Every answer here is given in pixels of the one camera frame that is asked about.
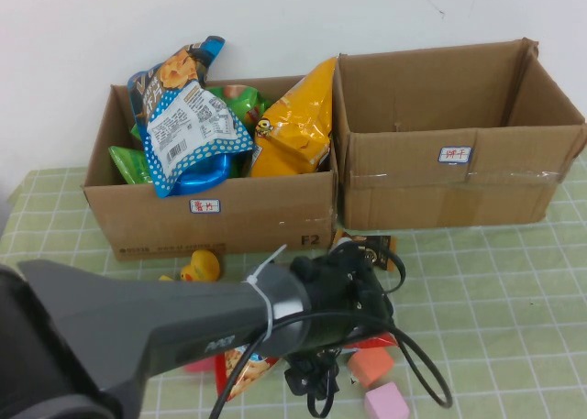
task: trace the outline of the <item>nutrition label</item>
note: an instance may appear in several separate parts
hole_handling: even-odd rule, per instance
[[[177,161],[210,141],[237,138],[227,105],[202,89],[198,82],[185,86],[167,108],[149,122],[147,131],[153,152],[168,177]]]

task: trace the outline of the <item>handwritten label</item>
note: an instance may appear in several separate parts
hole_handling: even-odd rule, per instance
[[[443,147],[438,162],[443,164],[466,164],[471,157],[471,147]]]
[[[190,211],[196,215],[220,213],[220,201],[218,199],[192,199]]]

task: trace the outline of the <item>yellow chip bag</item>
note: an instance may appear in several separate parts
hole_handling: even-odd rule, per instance
[[[336,57],[318,64],[255,127],[253,177],[312,173],[330,151]]]

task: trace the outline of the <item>white wall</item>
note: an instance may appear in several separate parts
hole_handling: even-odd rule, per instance
[[[585,27],[584,0],[0,0],[0,201],[32,169],[86,164],[108,84],[209,34],[227,39],[211,78],[526,36],[587,114]]]

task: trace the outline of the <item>empty cardboard box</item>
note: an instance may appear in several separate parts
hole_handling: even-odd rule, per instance
[[[536,222],[587,139],[529,39],[342,55],[334,95],[351,229]]]
[[[301,77],[239,83],[279,99]],[[272,178],[229,179],[194,195],[161,199],[150,184],[127,185],[108,153],[110,146],[141,149],[126,86],[112,86],[83,191],[119,260],[217,253],[326,248],[336,222],[338,188],[334,149],[329,171]]]

